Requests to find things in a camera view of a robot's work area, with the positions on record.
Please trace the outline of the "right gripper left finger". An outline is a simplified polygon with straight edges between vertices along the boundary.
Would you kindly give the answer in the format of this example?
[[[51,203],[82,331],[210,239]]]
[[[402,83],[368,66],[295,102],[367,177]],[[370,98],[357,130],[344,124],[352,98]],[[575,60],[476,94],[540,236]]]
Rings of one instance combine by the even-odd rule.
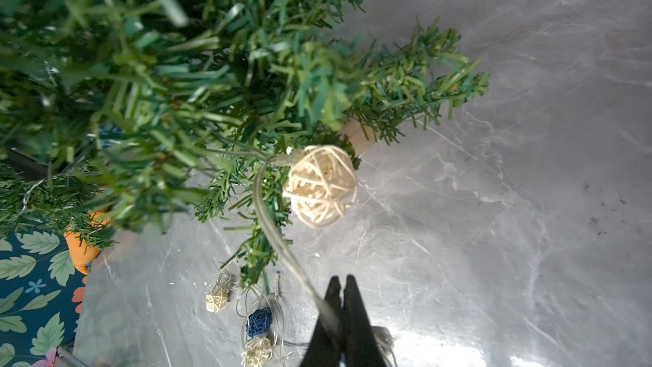
[[[311,341],[300,366],[339,366],[341,358],[341,282],[333,276],[324,297],[332,315],[319,314]]]

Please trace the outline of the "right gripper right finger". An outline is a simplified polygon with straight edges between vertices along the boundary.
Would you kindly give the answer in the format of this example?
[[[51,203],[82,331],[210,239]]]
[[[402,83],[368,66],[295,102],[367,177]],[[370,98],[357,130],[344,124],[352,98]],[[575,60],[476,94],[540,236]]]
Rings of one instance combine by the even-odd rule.
[[[364,307],[358,283],[346,277],[343,302],[343,350],[350,367],[386,367]]]

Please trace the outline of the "rattan ball string light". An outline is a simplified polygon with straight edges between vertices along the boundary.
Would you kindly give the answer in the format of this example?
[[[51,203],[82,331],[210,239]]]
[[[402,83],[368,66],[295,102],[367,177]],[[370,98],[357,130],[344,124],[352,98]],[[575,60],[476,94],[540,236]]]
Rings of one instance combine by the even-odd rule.
[[[210,195],[195,215],[206,220],[241,207],[251,209],[252,235],[221,266],[220,276],[229,275],[231,263],[242,259],[236,280],[243,294],[259,287],[267,288],[265,269],[282,263],[311,297],[319,314],[332,311],[290,251],[282,227],[295,214],[313,229],[327,228],[342,219],[358,193],[358,180],[352,156],[336,145],[312,145],[292,152],[267,153],[250,144],[235,142],[231,146],[210,148],[205,157],[209,167],[220,164]],[[341,358],[343,350],[343,316],[341,316]]]

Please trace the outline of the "green christmas tree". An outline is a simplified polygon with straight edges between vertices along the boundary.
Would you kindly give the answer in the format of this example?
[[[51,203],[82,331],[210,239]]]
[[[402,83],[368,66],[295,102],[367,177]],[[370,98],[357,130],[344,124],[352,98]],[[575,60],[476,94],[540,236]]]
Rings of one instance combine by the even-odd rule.
[[[29,181],[10,165],[1,165],[1,238],[45,230],[79,234],[88,245],[106,248],[115,229],[96,218],[101,206],[91,201],[101,188],[72,175]]]
[[[332,38],[364,1],[1,0],[1,165],[97,185],[115,231],[163,230],[209,197],[210,148],[352,152],[348,122],[392,143],[487,91],[453,29]]]

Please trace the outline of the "orange shark plush toy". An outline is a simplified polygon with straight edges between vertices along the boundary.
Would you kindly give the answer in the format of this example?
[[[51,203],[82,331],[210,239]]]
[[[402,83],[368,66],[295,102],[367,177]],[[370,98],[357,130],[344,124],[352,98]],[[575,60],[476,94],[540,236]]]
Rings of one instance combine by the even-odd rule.
[[[113,229],[105,210],[90,212],[84,219],[73,219],[64,238],[74,268],[83,275],[89,275],[91,262],[101,251],[112,244]]]

